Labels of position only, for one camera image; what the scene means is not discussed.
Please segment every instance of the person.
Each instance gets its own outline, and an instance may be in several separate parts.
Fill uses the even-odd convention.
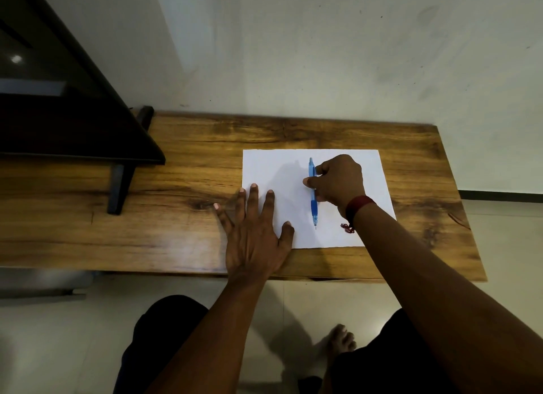
[[[447,266],[365,196],[361,167],[340,155],[303,184],[329,201],[364,242],[402,308],[367,347],[338,325],[324,381],[300,390],[343,392],[543,392],[543,340]],[[115,393],[233,393],[258,297],[292,247],[287,221],[274,233],[274,193],[258,213],[258,187],[234,219],[215,204],[227,234],[228,281],[207,310],[185,296],[155,303],[136,324]]]

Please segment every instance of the left hand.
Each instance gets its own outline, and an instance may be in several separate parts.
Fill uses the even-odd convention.
[[[236,199],[234,222],[219,204],[214,204],[217,216],[227,233],[227,271],[228,277],[247,273],[267,280],[277,271],[292,249],[294,227],[285,222],[281,237],[273,231],[275,194],[266,193],[262,213],[258,214],[258,186],[251,185],[247,212],[245,212],[245,190],[242,188]]]

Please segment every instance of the red thread bracelet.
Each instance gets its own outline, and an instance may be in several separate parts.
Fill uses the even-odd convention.
[[[354,233],[355,229],[352,226],[352,220],[355,219],[355,215],[358,212],[359,209],[361,209],[364,205],[368,205],[370,203],[375,204],[375,201],[372,200],[367,195],[359,195],[358,197],[354,197],[351,201],[349,201],[349,204],[345,207],[345,218],[349,222],[349,225],[342,224],[342,228],[345,229],[348,233]]]

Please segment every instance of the hand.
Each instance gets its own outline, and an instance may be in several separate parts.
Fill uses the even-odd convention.
[[[362,167],[350,155],[341,154],[315,167],[321,177],[308,177],[303,184],[315,189],[317,201],[329,201],[345,218],[345,207],[354,197],[365,195]]]
[[[242,188],[236,200],[235,221],[232,222],[219,204],[214,204],[217,216],[228,236],[227,271],[229,278],[238,274],[255,275],[267,280],[277,271],[292,249],[294,227],[289,221],[283,224],[281,237],[273,231],[275,194],[266,193],[262,213],[258,215],[258,186],[251,185],[247,212],[245,190]]]

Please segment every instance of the forearm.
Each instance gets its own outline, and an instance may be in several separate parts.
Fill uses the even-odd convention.
[[[233,393],[247,332],[266,279],[246,274],[227,286],[147,393]]]
[[[398,301],[459,388],[530,389],[543,340],[412,237],[376,205],[354,226]]]

